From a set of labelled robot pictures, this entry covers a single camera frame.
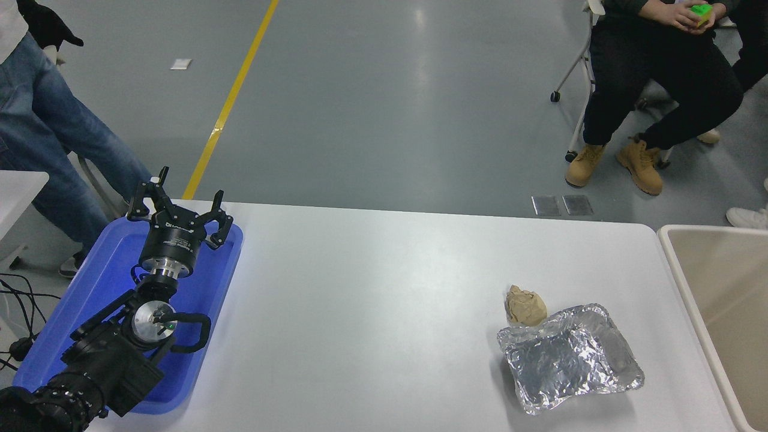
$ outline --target black pants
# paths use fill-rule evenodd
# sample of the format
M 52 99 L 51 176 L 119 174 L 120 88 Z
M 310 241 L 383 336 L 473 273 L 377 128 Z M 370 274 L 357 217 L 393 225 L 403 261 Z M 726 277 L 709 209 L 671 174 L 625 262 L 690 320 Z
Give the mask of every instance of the black pants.
M 768 73 L 768 2 L 742 0 L 729 16 L 737 25 L 742 43 L 733 72 L 747 91 Z
M 729 118 L 743 90 L 712 39 L 713 32 L 693 36 L 634 17 L 598 22 L 589 48 L 595 91 L 584 116 L 584 142 L 607 144 L 649 79 L 679 104 L 644 132 L 649 148 L 671 148 Z

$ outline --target black glove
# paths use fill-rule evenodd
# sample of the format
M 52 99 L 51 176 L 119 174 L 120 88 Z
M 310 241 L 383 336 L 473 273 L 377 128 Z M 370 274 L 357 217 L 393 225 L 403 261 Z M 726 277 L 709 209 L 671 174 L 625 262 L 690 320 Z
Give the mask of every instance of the black glove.
M 29 33 L 35 38 L 40 48 L 55 45 L 58 50 L 61 43 L 67 41 L 83 46 L 83 40 L 75 37 L 67 25 L 50 8 L 38 5 L 35 0 L 16 0 L 18 11 L 29 25 Z

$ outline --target aluminum foil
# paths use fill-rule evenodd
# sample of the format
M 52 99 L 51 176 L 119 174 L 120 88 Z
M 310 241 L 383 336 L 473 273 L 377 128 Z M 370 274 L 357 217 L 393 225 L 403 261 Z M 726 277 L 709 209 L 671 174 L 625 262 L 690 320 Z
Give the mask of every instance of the aluminum foil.
M 571 396 L 637 389 L 645 381 L 627 341 L 596 303 L 564 309 L 535 327 L 501 329 L 496 337 L 530 415 Z

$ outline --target white table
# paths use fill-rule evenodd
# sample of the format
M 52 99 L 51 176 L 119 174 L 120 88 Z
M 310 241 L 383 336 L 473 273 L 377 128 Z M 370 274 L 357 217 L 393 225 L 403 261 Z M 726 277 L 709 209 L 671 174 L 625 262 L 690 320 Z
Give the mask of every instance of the white table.
M 48 173 L 0 170 L 0 240 L 48 181 Z
M 733 430 L 648 227 L 227 211 L 245 243 L 193 393 L 168 414 L 111 414 L 89 430 Z M 511 284 L 537 291 L 550 312 L 603 304 L 645 386 L 524 414 L 496 343 Z

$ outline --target tan boot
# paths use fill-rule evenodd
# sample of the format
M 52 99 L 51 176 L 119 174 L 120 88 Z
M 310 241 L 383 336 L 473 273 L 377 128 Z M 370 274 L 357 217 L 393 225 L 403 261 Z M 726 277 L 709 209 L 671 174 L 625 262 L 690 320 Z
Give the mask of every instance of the tan boot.
M 583 188 L 603 157 L 604 145 L 585 145 L 565 172 L 565 181 L 576 188 Z
M 616 154 L 621 166 L 632 174 L 632 181 L 641 191 L 653 196 L 660 194 L 662 187 L 661 176 L 654 167 L 660 151 L 659 148 L 647 150 L 645 141 L 635 137 Z

